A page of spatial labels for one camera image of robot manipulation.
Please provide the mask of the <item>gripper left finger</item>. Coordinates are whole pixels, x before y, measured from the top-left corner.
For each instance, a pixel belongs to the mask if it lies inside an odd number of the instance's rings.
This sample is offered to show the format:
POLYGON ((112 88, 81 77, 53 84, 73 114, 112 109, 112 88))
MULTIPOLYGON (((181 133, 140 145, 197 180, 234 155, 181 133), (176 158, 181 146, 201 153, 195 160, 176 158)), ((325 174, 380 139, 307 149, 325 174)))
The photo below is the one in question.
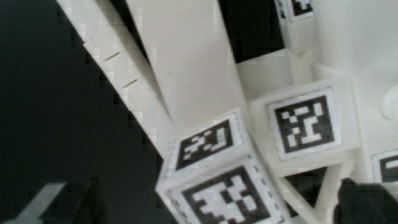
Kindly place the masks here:
POLYGON ((14 218, 14 224, 105 224, 99 182, 49 182, 14 218))

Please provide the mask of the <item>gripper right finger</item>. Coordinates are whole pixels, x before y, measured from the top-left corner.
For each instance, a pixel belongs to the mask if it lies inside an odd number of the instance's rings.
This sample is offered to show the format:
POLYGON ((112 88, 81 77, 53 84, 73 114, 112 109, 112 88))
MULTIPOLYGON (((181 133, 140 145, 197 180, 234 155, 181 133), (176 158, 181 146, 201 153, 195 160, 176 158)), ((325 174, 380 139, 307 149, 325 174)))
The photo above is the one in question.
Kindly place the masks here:
POLYGON ((398 182, 343 179, 332 224, 398 224, 398 182))

